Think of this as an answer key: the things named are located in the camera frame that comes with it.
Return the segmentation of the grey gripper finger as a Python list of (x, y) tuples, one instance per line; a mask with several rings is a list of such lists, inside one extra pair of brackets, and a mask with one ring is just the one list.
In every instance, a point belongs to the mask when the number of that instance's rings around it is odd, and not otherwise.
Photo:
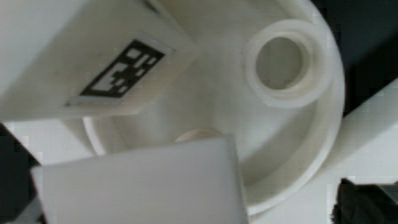
[(341, 179), (332, 224), (398, 224), (398, 181), (355, 184)]

